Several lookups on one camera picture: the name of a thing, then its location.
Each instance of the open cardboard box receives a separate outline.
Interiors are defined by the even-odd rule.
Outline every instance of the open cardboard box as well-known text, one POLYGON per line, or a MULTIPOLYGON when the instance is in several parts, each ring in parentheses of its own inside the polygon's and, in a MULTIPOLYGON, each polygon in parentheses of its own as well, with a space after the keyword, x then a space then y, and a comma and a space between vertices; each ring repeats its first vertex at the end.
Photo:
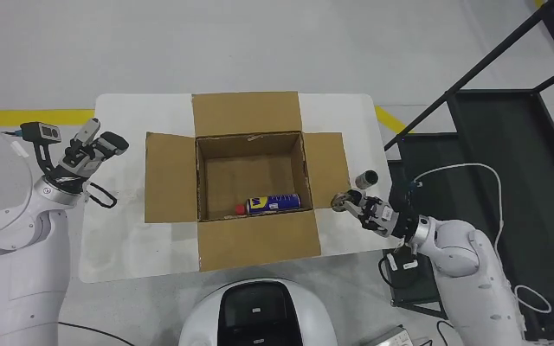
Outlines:
POLYGON ((145 222, 198 222, 201 271, 321 255, 316 208, 350 188, 342 135, 303 133, 298 94, 192 99, 195 138, 146 135, 145 222), (300 209, 235 215, 295 193, 300 209))

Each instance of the yellow floor marking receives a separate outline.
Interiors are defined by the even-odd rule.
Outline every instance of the yellow floor marking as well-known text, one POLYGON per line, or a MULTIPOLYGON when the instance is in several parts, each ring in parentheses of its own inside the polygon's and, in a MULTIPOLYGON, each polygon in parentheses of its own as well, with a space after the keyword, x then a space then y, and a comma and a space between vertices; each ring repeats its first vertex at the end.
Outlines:
MULTIPOLYGON (((406 125, 382 107, 376 106, 377 120, 394 133, 406 125)), ((30 121, 51 125, 83 125, 94 116, 94 109, 0 110, 0 126, 19 126, 30 121)))
POLYGON ((19 126, 30 121, 51 125, 83 125, 94 109, 0 110, 0 126, 19 126))
POLYGON ((377 120, 379 120, 381 124, 387 126, 395 134, 398 134, 406 127, 402 121, 396 119, 392 114, 385 111, 380 106, 375 106, 375 113, 377 114, 377 120))

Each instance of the floor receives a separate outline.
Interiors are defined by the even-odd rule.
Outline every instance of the floor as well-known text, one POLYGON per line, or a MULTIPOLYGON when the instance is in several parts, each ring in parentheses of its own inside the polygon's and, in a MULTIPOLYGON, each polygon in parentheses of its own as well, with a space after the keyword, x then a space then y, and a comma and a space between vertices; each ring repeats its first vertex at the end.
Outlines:
MULTIPOLYGON (((299 90, 368 93, 408 123, 533 10, 531 0, 4 0, 0 109, 93 108, 103 93, 299 90)), ((469 87, 534 87, 554 74, 553 54, 544 28, 535 28, 469 87)), ((554 109, 554 90, 543 96, 554 109)), ((453 129, 446 107, 416 128, 453 129)), ((383 141, 394 135, 385 125, 381 131, 383 141)), ((12 174, 0 169, 4 178, 12 174)), ((79 210, 70 221, 76 260, 79 210)), ((94 285, 78 280, 73 263, 61 320, 137 345, 175 345, 191 308, 209 292, 237 279, 279 276, 321 297, 341 345, 397 324, 417 345, 425 337, 440 344, 436 319, 390 307, 379 258, 360 253, 94 285)), ((446 335, 461 345, 455 332, 446 335)), ((74 344, 117 342, 61 326, 60 345, 74 344)))

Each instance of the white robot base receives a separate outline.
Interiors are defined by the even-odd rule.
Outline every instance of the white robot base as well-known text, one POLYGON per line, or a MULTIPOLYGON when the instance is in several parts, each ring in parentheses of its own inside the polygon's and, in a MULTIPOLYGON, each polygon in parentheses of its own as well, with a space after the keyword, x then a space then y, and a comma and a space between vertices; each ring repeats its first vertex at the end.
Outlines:
POLYGON ((337 346, 327 309, 285 279, 226 285, 203 299, 184 323, 179 346, 337 346))

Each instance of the small container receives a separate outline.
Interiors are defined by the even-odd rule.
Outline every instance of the small container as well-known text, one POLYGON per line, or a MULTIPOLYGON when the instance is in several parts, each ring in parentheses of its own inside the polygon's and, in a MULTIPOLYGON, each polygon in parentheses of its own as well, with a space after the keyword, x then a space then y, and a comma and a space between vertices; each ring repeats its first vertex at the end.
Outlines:
POLYGON ((375 185, 379 180, 377 172, 374 170, 366 170, 364 173, 356 177, 356 186, 358 189, 368 189, 375 185))
POLYGON ((235 207, 237 215, 254 215, 265 211, 289 210, 300 208, 300 197, 296 194, 269 195, 265 197, 249 198, 246 205, 238 204, 235 207))

